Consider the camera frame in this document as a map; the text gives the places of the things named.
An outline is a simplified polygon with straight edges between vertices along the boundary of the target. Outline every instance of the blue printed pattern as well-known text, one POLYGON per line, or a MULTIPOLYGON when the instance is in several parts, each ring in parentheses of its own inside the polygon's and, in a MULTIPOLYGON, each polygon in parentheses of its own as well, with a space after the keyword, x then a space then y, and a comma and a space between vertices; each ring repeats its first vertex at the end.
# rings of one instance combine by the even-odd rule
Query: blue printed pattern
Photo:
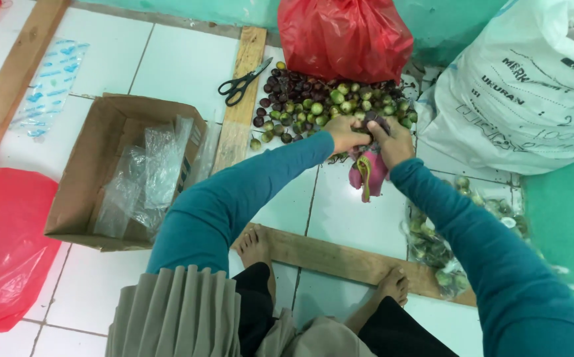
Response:
POLYGON ((62 111, 89 44, 54 38, 9 129, 39 137, 62 111))

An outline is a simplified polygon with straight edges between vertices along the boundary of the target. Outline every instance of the hand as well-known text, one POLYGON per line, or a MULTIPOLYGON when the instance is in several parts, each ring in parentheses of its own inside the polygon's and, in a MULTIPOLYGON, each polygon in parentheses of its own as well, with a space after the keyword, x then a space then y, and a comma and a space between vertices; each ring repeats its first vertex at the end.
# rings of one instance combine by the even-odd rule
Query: hand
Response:
POLYGON ((333 138, 333 154, 349 151, 356 145, 368 145, 371 137, 367 134, 354 133, 351 128, 359 128, 360 120, 354 116, 339 116, 324 126, 324 130, 333 138))
POLYGON ((408 129, 396 120, 386 120, 390 126, 390 136, 375 121, 370 121, 366 127, 382 148, 382 159, 389 171, 402 161, 415 157, 413 138, 408 129))

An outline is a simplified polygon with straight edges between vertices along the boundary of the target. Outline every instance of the teal long sleeve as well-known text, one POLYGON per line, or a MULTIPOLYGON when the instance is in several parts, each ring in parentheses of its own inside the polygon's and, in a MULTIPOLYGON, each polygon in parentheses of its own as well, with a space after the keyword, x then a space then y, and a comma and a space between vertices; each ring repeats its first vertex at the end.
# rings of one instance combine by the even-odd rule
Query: teal long sleeve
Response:
POLYGON ((267 150, 183 191, 161 224, 146 272, 196 264, 228 272, 228 250, 278 191, 333 153, 333 138, 310 138, 267 150))
POLYGON ((574 357, 574 298, 526 243, 420 159, 394 167, 390 178, 428 215, 466 270, 486 357, 574 357))

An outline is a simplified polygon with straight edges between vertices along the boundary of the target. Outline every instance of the pink cloth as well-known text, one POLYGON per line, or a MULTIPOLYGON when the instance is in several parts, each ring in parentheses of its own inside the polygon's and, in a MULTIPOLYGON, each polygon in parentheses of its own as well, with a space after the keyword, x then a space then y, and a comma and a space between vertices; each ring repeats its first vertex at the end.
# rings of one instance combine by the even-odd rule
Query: pink cloth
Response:
MULTIPOLYGON (((389 173, 389 170, 384 164, 381 154, 375 154, 372 151, 366 151, 362 154, 365 156, 370 163, 369 167, 369 179, 366 183, 368 185, 369 196, 379 196, 382 191, 382 183, 389 173)), ((348 171, 348 181, 355 189, 361 189, 364 185, 364 179, 362 174, 357 168, 351 168, 348 171)), ((365 189, 362 190, 362 202, 370 202, 370 198, 366 196, 365 189)))

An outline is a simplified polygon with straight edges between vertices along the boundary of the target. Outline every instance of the wooden board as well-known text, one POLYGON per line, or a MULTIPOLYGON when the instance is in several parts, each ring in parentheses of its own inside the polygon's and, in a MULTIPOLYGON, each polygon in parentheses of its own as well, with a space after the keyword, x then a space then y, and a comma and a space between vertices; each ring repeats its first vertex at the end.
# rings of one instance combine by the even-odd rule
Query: wooden board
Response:
MULTIPOLYGON (((246 229, 252 226, 253 223, 249 223, 246 229)), ((401 265, 410 280, 409 292, 442 299, 434 269, 424 264, 365 252, 278 229, 267 228, 267 230, 270 255, 272 260, 277 262, 371 285, 377 285, 393 266, 401 265)), ((240 239, 241 237, 236 239, 232 249, 238 246, 240 239)), ((476 306, 476 296, 469 289, 452 302, 476 306)))
MULTIPOLYGON (((260 62, 263 61, 266 37, 267 30, 264 28, 243 27, 233 78, 243 77, 259 66, 260 62)), ((212 174, 245 159, 258 88, 259 78, 257 77, 248 85, 243 99, 225 110, 212 174)))
POLYGON ((70 0, 37 0, 0 70, 0 143, 70 0))

